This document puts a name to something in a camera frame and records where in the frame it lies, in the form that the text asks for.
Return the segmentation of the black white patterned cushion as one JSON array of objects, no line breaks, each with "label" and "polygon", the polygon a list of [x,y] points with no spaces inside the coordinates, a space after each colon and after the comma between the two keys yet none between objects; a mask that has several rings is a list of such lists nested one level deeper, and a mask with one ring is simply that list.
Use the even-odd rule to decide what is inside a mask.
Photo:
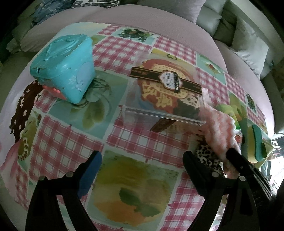
[{"label": "black white patterned cushion", "polygon": [[89,6],[111,8],[111,7],[116,7],[119,4],[120,1],[117,0],[80,0],[80,1],[75,1],[72,5],[72,8],[89,7]]}]

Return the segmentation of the teal shallow cardboard tray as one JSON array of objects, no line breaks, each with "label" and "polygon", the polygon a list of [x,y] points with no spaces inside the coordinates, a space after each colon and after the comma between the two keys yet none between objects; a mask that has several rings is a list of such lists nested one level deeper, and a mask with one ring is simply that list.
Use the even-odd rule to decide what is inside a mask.
[{"label": "teal shallow cardboard tray", "polygon": [[242,143],[241,143],[241,153],[242,156],[247,158],[248,156],[248,119],[243,118],[241,121],[239,121],[239,125],[241,128],[241,133],[242,133]]}]

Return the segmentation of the yellow green sponge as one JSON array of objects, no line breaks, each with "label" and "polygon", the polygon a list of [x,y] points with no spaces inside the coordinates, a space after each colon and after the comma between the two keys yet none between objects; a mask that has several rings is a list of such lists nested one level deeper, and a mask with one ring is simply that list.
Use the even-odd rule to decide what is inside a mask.
[{"label": "yellow green sponge", "polygon": [[257,125],[251,125],[251,126],[248,127],[248,134],[254,135],[255,152],[256,152],[256,154],[259,154],[260,153],[261,140],[263,139],[261,129]]}]

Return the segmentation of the leopard print scrunchie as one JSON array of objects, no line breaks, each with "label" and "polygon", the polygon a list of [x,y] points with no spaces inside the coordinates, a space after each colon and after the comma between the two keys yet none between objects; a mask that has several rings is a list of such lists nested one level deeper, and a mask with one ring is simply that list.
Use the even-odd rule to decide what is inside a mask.
[{"label": "leopard print scrunchie", "polygon": [[200,163],[204,166],[212,169],[222,176],[224,175],[223,169],[220,165],[221,160],[206,143],[199,143],[197,145],[195,156],[199,158]]}]

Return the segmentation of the light grey cushion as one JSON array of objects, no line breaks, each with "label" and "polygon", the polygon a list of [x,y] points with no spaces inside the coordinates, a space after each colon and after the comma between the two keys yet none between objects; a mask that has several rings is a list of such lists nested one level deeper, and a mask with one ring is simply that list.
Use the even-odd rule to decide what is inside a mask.
[{"label": "light grey cushion", "polygon": [[231,49],[260,78],[269,47],[256,34],[256,31],[240,17],[236,21],[236,30]]}]

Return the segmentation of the checkered picture tablecloth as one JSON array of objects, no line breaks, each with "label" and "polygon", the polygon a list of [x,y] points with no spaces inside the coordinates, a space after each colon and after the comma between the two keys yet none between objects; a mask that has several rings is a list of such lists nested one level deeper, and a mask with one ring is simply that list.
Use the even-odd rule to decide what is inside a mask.
[{"label": "checkered picture tablecloth", "polygon": [[1,110],[1,176],[25,230],[260,230],[273,111],[176,39],[82,22],[55,35]]}]

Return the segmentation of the light green cloth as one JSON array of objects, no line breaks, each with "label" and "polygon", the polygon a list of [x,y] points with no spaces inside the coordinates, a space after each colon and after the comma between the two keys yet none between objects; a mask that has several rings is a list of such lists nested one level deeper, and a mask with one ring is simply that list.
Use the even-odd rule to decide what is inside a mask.
[{"label": "light green cloth", "polygon": [[255,152],[255,138],[254,135],[248,134],[248,149],[247,149],[247,159],[256,168],[260,168],[268,159],[273,151],[273,146],[269,139],[262,139],[260,146],[260,153]]}]

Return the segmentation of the grey sofa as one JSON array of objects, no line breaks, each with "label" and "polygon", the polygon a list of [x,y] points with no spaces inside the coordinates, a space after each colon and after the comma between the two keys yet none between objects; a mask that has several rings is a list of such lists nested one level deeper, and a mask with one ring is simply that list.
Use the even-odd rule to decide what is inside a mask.
[{"label": "grey sofa", "polygon": [[[133,26],[155,32],[196,50],[227,71],[255,99],[265,115],[268,132],[283,133],[283,100],[274,79],[275,73],[283,67],[283,44],[270,41],[261,27],[233,1],[206,1],[196,23],[137,2],[111,8],[70,8],[35,26],[31,25],[33,16],[28,15],[12,34],[22,51],[38,52],[61,29],[78,22]],[[269,47],[260,78],[231,49],[238,17]]]}]

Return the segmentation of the green white tissue pack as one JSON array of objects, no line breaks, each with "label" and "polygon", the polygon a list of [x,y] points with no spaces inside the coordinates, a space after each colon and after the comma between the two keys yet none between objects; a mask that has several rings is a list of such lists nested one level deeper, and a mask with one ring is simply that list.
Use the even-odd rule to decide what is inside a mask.
[{"label": "green white tissue pack", "polygon": [[241,130],[241,127],[240,127],[239,122],[237,120],[237,117],[236,117],[236,115],[234,113],[234,110],[233,110],[233,108],[230,105],[218,104],[215,108],[218,111],[221,111],[221,112],[229,115],[234,120],[234,125],[236,127],[236,130]]}]

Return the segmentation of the clear plastic box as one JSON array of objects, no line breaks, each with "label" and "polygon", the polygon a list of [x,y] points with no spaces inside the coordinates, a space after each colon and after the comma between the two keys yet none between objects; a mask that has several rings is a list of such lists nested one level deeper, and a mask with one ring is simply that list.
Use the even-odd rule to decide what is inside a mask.
[{"label": "clear plastic box", "polygon": [[139,52],[122,105],[125,126],[184,133],[205,123],[196,66],[161,53]]}]

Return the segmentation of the blue clothes pile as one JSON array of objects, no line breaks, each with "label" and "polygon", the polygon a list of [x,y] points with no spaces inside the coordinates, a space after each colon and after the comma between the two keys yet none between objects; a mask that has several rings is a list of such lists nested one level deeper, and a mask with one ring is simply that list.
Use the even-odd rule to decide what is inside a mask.
[{"label": "blue clothes pile", "polygon": [[55,14],[71,8],[74,2],[74,0],[41,1],[39,6],[36,7],[35,12],[33,13],[33,20],[31,25],[35,26],[41,24]]}]

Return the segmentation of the purple cushion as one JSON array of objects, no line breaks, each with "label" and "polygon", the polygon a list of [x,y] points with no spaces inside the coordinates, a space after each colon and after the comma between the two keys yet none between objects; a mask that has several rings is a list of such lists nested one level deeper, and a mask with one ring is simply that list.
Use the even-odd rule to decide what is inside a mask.
[{"label": "purple cushion", "polygon": [[138,5],[170,12],[192,23],[196,23],[206,0],[140,0]]}]

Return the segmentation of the teal plastic box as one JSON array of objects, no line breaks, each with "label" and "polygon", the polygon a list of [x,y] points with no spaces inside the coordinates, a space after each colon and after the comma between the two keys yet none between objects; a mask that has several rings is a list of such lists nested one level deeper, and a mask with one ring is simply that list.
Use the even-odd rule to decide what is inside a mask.
[{"label": "teal plastic box", "polygon": [[92,39],[81,34],[58,37],[36,56],[29,70],[51,95],[77,104],[95,78]]}]

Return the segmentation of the pink fluffy towel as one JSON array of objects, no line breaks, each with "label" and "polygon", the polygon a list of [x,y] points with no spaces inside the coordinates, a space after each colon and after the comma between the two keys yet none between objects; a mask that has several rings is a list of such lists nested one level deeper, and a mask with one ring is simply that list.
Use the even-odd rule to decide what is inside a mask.
[{"label": "pink fluffy towel", "polygon": [[213,108],[213,103],[207,88],[202,88],[204,106],[201,110],[206,123],[203,125],[203,132],[207,144],[212,148],[218,158],[223,161],[224,173],[230,179],[236,179],[239,172],[226,157],[229,149],[233,148],[238,154],[241,149],[235,140],[235,124],[231,116]]}]

